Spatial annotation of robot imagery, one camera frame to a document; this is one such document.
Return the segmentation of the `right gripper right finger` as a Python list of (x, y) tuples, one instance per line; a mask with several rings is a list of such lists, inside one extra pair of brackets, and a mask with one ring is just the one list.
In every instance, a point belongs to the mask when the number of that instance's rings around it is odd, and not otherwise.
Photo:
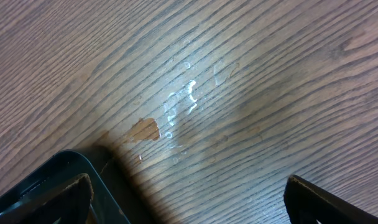
[(292, 224), (378, 224), (377, 217), (297, 175), (288, 177), (283, 200)]

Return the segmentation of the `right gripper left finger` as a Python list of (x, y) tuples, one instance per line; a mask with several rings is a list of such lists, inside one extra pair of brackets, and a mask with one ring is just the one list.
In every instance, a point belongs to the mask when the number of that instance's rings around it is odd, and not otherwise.
[(0, 216), (0, 223), (85, 223), (93, 188), (86, 173)]

